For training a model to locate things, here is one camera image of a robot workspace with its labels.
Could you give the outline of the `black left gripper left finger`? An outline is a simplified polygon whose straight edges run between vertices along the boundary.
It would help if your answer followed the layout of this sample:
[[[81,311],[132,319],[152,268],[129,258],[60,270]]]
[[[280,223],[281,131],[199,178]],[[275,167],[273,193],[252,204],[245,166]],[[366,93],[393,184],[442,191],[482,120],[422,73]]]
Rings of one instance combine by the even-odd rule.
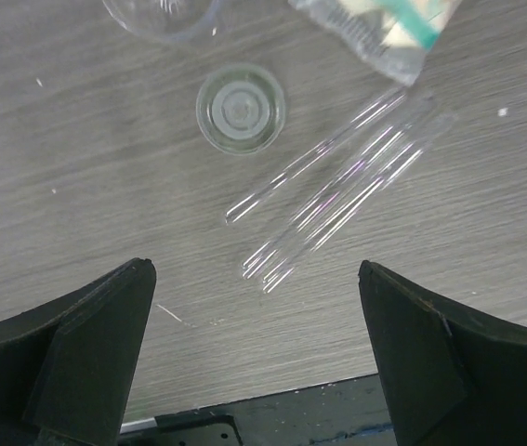
[[[133,258],[0,321],[0,445],[116,444],[155,284]]]

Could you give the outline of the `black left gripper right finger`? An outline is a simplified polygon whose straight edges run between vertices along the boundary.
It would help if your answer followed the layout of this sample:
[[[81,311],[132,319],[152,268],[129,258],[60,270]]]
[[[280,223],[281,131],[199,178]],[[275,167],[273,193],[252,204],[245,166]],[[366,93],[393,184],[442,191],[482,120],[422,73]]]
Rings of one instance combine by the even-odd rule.
[[[527,327],[365,260],[362,310],[400,445],[527,445]]]

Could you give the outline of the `clear glass test tube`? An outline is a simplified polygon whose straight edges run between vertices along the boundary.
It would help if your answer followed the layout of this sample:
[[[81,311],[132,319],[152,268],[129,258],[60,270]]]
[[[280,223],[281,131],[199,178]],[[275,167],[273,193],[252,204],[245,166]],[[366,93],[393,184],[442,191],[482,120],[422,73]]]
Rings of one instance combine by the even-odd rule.
[[[269,294],[321,250],[381,192],[389,188],[455,123],[450,112],[435,113],[393,129],[377,151],[347,164],[347,172],[315,200],[307,221],[292,225],[261,270],[260,285]]]
[[[241,264],[243,278],[258,278],[269,292],[303,258],[318,251],[374,195],[413,164],[447,125],[430,94],[393,91],[374,100],[335,136],[249,192],[226,214],[237,221],[324,156],[345,154],[341,166]]]
[[[266,202],[279,189],[294,178],[310,169],[321,159],[333,153],[337,147],[358,130],[365,130],[400,106],[408,96],[408,89],[402,85],[392,85],[384,92],[365,100],[362,106],[328,137],[323,138],[314,147],[307,150],[273,174],[265,181],[252,187],[243,198],[233,203],[224,214],[227,225],[242,219],[258,205]]]

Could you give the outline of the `small clear glass beaker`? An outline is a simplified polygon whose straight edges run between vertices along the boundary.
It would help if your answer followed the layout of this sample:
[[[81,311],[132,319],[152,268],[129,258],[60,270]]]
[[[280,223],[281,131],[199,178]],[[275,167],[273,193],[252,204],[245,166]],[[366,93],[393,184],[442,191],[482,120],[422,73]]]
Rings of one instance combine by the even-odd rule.
[[[267,149],[280,135],[287,102],[273,73],[253,63],[237,62],[206,77],[195,114],[213,147],[231,155],[249,155]]]

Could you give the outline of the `plastic bag with gloves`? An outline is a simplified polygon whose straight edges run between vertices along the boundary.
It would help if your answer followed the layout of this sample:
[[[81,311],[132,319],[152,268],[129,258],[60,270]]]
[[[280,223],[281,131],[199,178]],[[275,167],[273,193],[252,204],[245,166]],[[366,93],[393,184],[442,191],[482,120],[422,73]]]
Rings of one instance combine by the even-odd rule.
[[[458,1],[296,0],[290,7],[334,33],[375,71],[411,86]]]

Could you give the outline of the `larger clear glass beaker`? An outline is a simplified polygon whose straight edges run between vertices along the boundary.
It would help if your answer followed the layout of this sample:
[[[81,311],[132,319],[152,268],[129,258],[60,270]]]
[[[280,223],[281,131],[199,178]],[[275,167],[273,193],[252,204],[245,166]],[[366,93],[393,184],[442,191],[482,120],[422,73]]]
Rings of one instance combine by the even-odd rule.
[[[111,17],[134,35],[165,44],[189,43],[211,32],[223,1],[104,0]]]

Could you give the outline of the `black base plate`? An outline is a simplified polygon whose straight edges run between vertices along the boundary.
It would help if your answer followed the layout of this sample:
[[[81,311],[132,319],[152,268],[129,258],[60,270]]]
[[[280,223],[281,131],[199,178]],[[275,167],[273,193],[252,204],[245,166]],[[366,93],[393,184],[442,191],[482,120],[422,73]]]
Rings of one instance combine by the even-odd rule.
[[[123,424],[120,445],[395,445],[376,374]]]

